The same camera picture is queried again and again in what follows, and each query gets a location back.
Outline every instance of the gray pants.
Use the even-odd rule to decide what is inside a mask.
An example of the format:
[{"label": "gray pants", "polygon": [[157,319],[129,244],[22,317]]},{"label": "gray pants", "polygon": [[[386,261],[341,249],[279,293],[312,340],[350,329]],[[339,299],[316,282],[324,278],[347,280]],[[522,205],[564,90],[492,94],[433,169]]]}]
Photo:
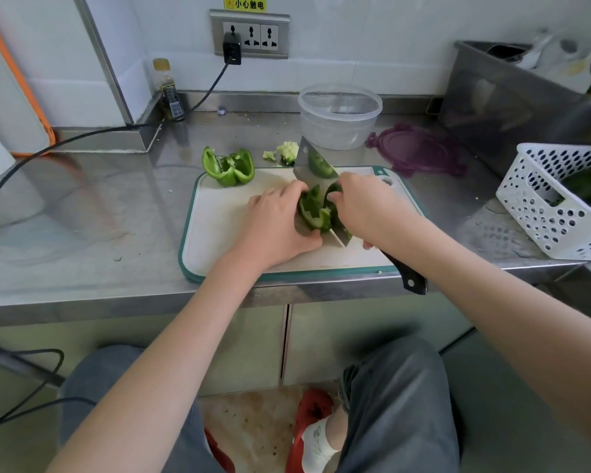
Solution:
[{"label": "gray pants", "polygon": [[[130,346],[95,351],[79,363],[60,395],[98,402],[141,352]],[[348,412],[339,473],[458,471],[447,377],[440,356],[428,343],[405,337],[379,348],[344,370],[339,396]],[[91,409],[77,402],[62,405],[61,445]],[[191,471],[224,473],[208,450],[197,401],[163,470]]]}]

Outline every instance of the crocs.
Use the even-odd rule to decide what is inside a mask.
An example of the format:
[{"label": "crocs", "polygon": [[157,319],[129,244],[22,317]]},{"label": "crocs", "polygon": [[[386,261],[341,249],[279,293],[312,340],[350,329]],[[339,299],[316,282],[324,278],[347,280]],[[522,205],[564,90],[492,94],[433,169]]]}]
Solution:
[{"label": "crocs", "polygon": [[333,412],[333,399],[328,393],[318,389],[308,389],[302,394],[300,405],[295,414],[294,440],[285,473],[304,473],[302,470],[302,454],[304,453],[304,440],[302,434],[308,425],[320,421]]},{"label": "crocs", "polygon": [[208,446],[210,447],[212,456],[215,457],[217,463],[221,465],[221,468],[224,469],[226,473],[236,473],[234,462],[230,460],[230,457],[227,454],[223,453],[217,440],[212,436],[212,433],[210,433],[207,428],[204,428],[204,433],[206,435],[206,440],[208,440]]}]

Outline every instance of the bottle label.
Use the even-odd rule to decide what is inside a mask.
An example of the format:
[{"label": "bottle label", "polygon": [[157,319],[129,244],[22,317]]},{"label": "bottle label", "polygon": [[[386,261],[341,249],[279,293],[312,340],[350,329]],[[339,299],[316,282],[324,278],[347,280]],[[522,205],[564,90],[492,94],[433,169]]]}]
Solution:
[{"label": "bottle label", "polygon": [[180,118],[184,115],[184,110],[181,107],[180,97],[174,84],[166,84],[162,87],[162,92],[166,99],[166,104],[169,105],[171,116],[173,119]]}]

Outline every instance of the outlet panel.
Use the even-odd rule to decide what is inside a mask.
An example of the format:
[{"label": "outlet panel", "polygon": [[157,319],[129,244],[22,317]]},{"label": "outlet panel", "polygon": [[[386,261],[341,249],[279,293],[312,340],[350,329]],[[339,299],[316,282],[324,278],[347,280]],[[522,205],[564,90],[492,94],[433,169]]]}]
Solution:
[{"label": "outlet panel", "polygon": [[289,57],[289,15],[210,10],[215,54],[223,56],[223,35],[241,35],[242,56]]}]

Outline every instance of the stainless steel countertop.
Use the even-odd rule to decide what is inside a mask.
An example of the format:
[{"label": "stainless steel countertop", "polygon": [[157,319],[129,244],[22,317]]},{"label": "stainless steel countertop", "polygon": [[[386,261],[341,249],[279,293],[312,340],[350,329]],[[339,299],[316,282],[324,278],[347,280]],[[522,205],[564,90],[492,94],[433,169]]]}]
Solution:
[{"label": "stainless steel countertop", "polygon": [[[380,132],[410,121],[446,135],[435,119],[383,115]],[[298,114],[194,113],[169,126],[149,154],[57,154],[37,159],[0,192],[0,326],[173,313],[198,288],[178,266],[188,205],[206,145],[218,153],[300,139]],[[499,179],[466,150],[464,177],[408,180],[427,217],[483,258],[528,282],[581,262],[546,257],[495,199]],[[342,165],[389,164],[375,150],[324,151]],[[243,306],[404,294],[399,275],[259,284]]]}]

